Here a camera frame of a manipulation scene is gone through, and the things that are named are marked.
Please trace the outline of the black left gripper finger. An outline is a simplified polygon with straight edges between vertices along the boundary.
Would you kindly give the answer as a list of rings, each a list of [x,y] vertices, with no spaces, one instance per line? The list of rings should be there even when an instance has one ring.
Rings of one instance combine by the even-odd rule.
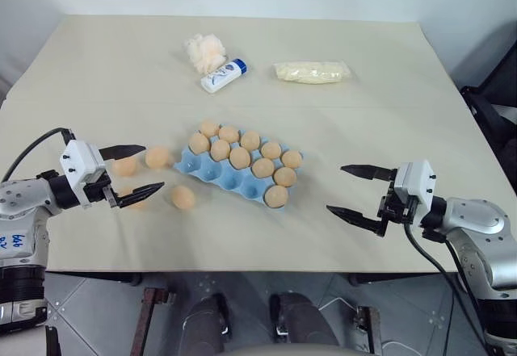
[[[126,195],[115,195],[116,206],[125,208],[140,203],[164,187],[164,182],[155,182],[149,185],[138,187]]]
[[[109,161],[132,157],[144,150],[146,147],[138,144],[122,144],[102,148],[99,153],[104,161]]]

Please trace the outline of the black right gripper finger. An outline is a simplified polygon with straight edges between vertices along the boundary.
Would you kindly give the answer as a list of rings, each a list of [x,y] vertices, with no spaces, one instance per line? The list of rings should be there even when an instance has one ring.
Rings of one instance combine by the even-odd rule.
[[[374,232],[379,237],[383,237],[385,235],[385,224],[382,220],[366,218],[362,213],[345,207],[326,205],[326,209],[348,224]]]
[[[395,169],[386,169],[375,165],[344,165],[340,170],[367,180],[390,182],[395,179]]]

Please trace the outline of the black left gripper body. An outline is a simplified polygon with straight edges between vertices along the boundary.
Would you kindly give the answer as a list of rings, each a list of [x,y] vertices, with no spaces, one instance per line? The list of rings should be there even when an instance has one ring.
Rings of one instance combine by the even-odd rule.
[[[113,190],[111,178],[106,171],[99,176],[96,182],[87,183],[83,190],[90,203],[106,200],[110,207],[119,205],[118,195]]]

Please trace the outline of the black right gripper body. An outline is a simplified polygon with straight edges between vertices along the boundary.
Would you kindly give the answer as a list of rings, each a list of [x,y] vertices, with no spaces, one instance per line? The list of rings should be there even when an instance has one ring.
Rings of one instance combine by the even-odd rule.
[[[391,181],[386,196],[380,201],[377,216],[380,218],[379,232],[385,232],[388,223],[411,225],[417,211],[418,197],[401,193],[395,190],[394,181]]]

